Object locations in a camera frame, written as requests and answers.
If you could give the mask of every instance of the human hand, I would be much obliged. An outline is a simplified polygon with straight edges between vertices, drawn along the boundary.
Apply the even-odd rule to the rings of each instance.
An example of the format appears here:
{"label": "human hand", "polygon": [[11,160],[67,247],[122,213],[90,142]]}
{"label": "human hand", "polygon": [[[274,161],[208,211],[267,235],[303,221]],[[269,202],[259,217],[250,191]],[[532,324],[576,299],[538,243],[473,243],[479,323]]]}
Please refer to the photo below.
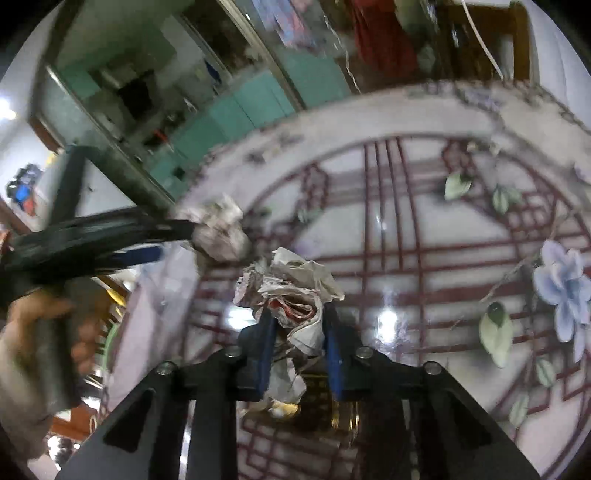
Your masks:
{"label": "human hand", "polygon": [[[100,320],[105,318],[109,304],[108,295],[104,291],[104,296],[101,294],[95,298],[91,313],[78,327],[79,341],[70,353],[80,374],[87,374],[92,370],[95,340],[100,333]],[[57,298],[46,290],[36,290],[11,303],[7,320],[9,324],[15,325],[12,347],[24,362],[30,363],[34,358],[35,322],[40,319],[46,321],[62,317],[73,308],[70,300]]]}

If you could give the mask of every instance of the teal cabinet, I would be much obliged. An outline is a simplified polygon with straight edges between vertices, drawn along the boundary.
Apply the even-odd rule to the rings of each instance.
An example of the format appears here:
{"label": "teal cabinet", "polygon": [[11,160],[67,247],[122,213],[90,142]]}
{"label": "teal cabinet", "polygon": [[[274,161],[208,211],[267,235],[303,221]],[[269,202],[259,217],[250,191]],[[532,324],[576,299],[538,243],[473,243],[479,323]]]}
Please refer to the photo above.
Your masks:
{"label": "teal cabinet", "polygon": [[234,98],[252,121],[254,128],[260,128],[286,116],[285,105],[282,106],[277,98],[275,86],[281,90],[271,72],[267,70],[256,75],[234,93]]}
{"label": "teal cabinet", "polygon": [[244,137],[255,128],[233,95],[218,97],[207,109],[207,115],[217,123],[229,142]]}
{"label": "teal cabinet", "polygon": [[330,57],[317,57],[305,51],[288,48],[280,48],[275,53],[307,108],[342,100],[351,95],[343,72]]}
{"label": "teal cabinet", "polygon": [[228,141],[218,123],[207,113],[198,114],[173,134],[172,143],[179,151],[178,161],[183,168],[196,168],[207,151]]}

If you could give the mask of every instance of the ceiling light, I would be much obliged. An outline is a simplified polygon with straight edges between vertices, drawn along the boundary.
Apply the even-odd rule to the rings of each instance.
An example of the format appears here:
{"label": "ceiling light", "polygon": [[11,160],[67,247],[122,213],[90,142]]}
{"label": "ceiling light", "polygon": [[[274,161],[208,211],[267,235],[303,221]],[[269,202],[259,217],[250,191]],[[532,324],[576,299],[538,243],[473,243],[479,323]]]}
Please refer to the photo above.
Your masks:
{"label": "ceiling light", "polygon": [[5,99],[0,99],[0,118],[7,120],[14,120],[17,114],[14,110],[10,110],[10,104]]}

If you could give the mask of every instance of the gold metal object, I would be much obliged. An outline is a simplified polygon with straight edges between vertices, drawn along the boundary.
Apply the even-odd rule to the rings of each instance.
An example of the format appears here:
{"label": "gold metal object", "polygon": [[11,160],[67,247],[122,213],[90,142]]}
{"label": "gold metal object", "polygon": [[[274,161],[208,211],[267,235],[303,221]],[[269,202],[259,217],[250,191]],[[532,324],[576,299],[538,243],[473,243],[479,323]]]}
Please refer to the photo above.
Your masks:
{"label": "gold metal object", "polygon": [[262,424],[295,434],[329,437],[351,445],[360,430],[359,402],[336,401],[326,374],[303,374],[306,393],[299,404],[272,401],[265,410],[246,416]]}

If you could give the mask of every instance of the white cable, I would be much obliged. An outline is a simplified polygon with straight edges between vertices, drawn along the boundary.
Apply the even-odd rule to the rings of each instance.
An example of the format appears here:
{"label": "white cable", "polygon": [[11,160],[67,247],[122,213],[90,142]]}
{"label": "white cable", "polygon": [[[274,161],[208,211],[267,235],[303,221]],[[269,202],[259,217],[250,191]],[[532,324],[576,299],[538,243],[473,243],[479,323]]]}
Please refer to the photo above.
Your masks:
{"label": "white cable", "polygon": [[339,46],[345,51],[345,66],[347,67],[347,73],[351,77],[351,80],[353,80],[353,84],[355,85],[355,88],[357,88],[357,91],[361,95],[361,89],[359,88],[359,85],[357,85],[357,80],[355,80],[355,76],[353,75],[353,73],[351,72],[351,69],[349,68],[349,50],[347,50],[347,47],[345,47],[345,45],[341,41],[339,34],[336,32],[336,30],[330,24],[329,18],[326,16],[326,14],[324,15],[324,23],[326,24],[326,28],[328,28],[330,30],[330,32],[336,37],[337,41],[339,42]]}
{"label": "white cable", "polygon": [[466,16],[468,17],[468,23],[472,27],[472,30],[474,31],[474,35],[476,35],[476,39],[478,40],[478,43],[480,44],[480,46],[484,50],[484,53],[486,54],[488,59],[491,61],[492,66],[495,68],[495,70],[496,70],[497,74],[499,75],[499,77],[501,78],[501,80],[505,80],[505,77],[503,76],[501,69],[497,65],[495,59],[492,57],[491,52],[488,50],[488,48],[486,48],[486,45],[484,45],[484,41],[482,40],[482,37],[478,33],[478,29],[476,28],[476,25],[474,24],[472,17],[470,16],[470,12],[468,11],[468,6],[466,5],[466,0],[461,0],[461,2],[464,7],[464,12],[466,12]]}

